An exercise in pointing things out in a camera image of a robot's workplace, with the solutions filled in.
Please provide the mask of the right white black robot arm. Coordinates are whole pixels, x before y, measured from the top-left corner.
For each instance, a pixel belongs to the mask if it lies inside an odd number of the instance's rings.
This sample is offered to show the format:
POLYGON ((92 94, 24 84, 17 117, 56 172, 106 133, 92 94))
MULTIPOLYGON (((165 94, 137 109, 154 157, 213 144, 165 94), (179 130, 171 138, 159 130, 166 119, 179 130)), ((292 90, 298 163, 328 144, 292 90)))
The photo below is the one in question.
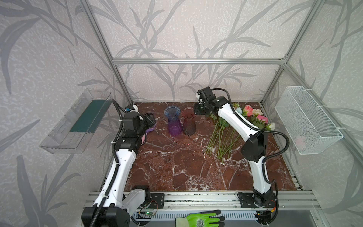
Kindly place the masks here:
POLYGON ((207 115, 216 113, 232 126, 245 141, 241 148, 242 155, 248 160, 253 177, 252 203, 257 207, 277 198, 278 193, 273 192, 271 181, 268 178, 266 162, 283 154, 290 146, 287 135, 278 131, 259 129, 257 126, 245 119, 242 114, 234 109, 229 92, 222 88, 206 87, 196 93, 197 103, 194 104, 196 115, 207 115), (284 148, 278 153, 267 155, 268 134, 282 136, 285 139, 284 148))

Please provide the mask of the blue purple glass vase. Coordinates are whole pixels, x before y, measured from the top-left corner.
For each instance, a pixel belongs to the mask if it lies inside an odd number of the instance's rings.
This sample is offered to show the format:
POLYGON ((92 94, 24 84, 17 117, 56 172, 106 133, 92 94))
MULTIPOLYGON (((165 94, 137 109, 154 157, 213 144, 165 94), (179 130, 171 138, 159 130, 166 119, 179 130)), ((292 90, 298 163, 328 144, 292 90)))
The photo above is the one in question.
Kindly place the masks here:
POLYGON ((178 107, 170 106, 164 111, 164 115, 168 118, 168 132, 171 136, 177 136, 182 133, 182 124, 179 119, 181 111, 178 107))

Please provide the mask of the aluminium front rail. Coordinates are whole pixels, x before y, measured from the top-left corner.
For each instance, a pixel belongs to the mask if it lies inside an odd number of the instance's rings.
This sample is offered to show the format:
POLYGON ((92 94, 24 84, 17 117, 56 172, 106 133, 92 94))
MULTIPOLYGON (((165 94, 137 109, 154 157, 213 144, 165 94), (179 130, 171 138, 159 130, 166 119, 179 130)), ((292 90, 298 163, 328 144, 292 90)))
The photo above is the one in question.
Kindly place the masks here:
MULTIPOLYGON (((163 199, 152 202, 156 211, 242 211, 259 210, 253 203, 241 206, 237 191, 165 191, 163 199)), ((321 210, 312 191, 280 191, 279 209, 321 210)))

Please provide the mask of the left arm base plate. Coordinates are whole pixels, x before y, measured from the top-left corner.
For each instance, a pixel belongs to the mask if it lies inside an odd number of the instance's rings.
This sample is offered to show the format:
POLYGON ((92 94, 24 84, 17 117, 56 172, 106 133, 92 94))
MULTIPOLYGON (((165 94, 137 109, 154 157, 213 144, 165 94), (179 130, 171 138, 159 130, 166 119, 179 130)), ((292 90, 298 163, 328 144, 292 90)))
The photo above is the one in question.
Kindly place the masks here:
POLYGON ((165 202, 164 193, 151 193, 150 202, 147 203, 145 209, 163 209, 165 202))

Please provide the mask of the green work glove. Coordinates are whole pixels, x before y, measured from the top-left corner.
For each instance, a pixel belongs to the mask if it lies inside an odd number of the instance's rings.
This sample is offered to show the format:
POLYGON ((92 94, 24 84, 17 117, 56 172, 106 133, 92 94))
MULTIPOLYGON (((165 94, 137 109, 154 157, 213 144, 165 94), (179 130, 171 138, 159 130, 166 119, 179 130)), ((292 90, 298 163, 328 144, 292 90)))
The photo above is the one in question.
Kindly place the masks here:
POLYGON ((225 217, 217 217, 221 210, 193 213, 185 218, 176 218, 176 227, 224 227, 225 217))

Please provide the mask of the purple scissors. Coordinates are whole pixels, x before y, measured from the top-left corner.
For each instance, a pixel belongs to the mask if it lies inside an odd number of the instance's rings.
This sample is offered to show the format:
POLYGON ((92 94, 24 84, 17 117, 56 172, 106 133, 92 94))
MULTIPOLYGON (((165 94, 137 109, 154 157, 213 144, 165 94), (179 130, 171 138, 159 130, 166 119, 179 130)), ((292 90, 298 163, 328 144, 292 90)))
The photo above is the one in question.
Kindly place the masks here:
POLYGON ((156 125, 154 125, 153 127, 147 129, 146 134, 149 134, 149 133, 153 132, 155 130, 155 128, 156 128, 156 125))

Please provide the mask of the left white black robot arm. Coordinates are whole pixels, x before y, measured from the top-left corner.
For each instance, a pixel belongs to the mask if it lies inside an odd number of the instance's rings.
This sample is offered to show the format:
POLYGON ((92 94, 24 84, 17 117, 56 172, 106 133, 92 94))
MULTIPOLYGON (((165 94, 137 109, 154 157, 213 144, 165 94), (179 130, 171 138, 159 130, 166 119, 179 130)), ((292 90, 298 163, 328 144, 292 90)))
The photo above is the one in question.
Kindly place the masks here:
POLYGON ((116 101, 112 103, 121 123, 111 142, 113 163, 94 204, 82 212, 81 220, 85 227, 127 227, 134 212, 151 202, 147 185, 134 187, 127 196, 124 189, 147 134, 156 127, 155 116, 153 113, 140 113, 136 105, 122 108, 116 101))

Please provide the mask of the green circuit board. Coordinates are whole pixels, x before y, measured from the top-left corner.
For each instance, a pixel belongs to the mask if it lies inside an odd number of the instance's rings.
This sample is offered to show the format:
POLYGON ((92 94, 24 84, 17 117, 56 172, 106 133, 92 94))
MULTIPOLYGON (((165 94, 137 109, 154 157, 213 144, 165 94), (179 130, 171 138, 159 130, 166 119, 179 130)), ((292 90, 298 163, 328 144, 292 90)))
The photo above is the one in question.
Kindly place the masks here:
POLYGON ((137 213, 137 217, 140 219, 150 219, 157 214, 157 211, 140 211, 137 213))

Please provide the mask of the clear plastic wall shelf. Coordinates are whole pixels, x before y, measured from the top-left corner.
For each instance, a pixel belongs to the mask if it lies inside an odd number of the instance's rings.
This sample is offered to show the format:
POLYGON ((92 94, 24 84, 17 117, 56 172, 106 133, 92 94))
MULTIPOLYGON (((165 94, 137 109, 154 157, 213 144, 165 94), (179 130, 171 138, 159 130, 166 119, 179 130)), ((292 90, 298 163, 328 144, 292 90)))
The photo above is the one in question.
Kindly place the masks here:
POLYGON ((51 154, 82 154, 111 104, 111 92, 85 89, 40 147, 51 154))

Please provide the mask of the aluminium cage frame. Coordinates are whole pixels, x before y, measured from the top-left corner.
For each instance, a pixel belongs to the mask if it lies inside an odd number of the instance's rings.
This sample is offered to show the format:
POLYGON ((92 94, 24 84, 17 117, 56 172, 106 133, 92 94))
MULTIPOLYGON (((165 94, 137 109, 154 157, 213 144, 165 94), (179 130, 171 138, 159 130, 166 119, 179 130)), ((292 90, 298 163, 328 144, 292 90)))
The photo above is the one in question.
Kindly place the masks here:
POLYGON ((309 13, 307 14, 306 19, 303 21, 301 28, 299 29, 296 37, 294 38, 290 48, 287 51, 287 54, 283 58, 120 58, 116 59, 111 56, 111 52, 109 51, 105 38, 102 34, 100 27, 97 24, 96 18, 94 16, 91 5, 88 1, 80 1, 80 7, 83 12, 85 12, 88 21, 91 24, 91 27, 102 47, 102 50, 106 54, 106 59, 113 73, 116 75, 119 84, 123 88, 126 93, 126 97, 128 101, 132 101, 127 88, 125 87, 125 83, 122 80, 118 70, 116 69, 116 63, 119 61, 121 64, 262 64, 262 65, 279 65, 279 69, 275 74, 271 84, 268 87, 267 92, 265 93, 262 101, 266 102, 267 96, 270 95, 272 89, 275 87, 277 81, 279 80, 282 72, 285 71, 289 74, 290 78, 299 86, 305 88, 312 98, 320 105, 320 108, 325 111, 328 118, 330 118, 336 126, 342 127, 342 123, 334 116, 332 113, 332 109, 325 106, 323 101, 313 92, 312 88, 297 74, 296 70, 289 64, 293 54, 296 52, 298 45, 303 40, 304 36, 306 36, 308 29, 313 24, 314 20, 317 18, 319 12, 321 11, 326 1, 314 1, 309 13))

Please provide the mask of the pink white flower bunch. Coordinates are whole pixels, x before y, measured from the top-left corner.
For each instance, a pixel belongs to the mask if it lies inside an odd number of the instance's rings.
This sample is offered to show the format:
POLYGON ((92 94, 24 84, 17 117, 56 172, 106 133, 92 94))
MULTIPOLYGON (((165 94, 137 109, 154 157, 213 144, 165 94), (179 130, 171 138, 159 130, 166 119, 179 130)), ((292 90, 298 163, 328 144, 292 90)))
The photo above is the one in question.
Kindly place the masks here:
MULTIPOLYGON (((260 109, 254 109, 250 105, 241 106, 233 103, 234 109, 240 113, 250 123, 262 130, 274 130, 275 125, 269 123, 267 117, 264 116, 260 109)), ((237 131, 223 118, 211 114, 210 118, 214 122, 214 131, 207 145, 205 153, 215 155, 217 160, 224 163, 226 159, 231 157, 232 151, 242 145, 244 140, 237 131)))

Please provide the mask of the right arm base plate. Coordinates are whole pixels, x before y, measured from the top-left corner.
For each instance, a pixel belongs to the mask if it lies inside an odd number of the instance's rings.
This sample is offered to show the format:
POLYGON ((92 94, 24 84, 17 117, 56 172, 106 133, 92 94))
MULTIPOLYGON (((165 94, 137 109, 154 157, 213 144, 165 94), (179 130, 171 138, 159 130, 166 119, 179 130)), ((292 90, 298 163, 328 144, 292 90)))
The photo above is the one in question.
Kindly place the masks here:
POLYGON ((273 192, 266 194, 259 193, 243 193, 239 192, 237 198, 241 208, 274 208, 276 206, 277 197, 273 192))

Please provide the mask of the red glass vase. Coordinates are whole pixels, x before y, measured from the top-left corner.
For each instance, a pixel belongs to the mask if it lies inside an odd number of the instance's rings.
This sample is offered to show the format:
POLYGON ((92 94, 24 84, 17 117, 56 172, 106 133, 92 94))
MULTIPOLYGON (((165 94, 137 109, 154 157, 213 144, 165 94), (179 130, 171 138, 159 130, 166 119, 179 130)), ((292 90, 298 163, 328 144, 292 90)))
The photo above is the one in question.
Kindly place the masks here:
POLYGON ((191 136, 196 132, 195 113, 194 109, 187 107, 182 111, 183 124, 182 129, 185 135, 191 136))

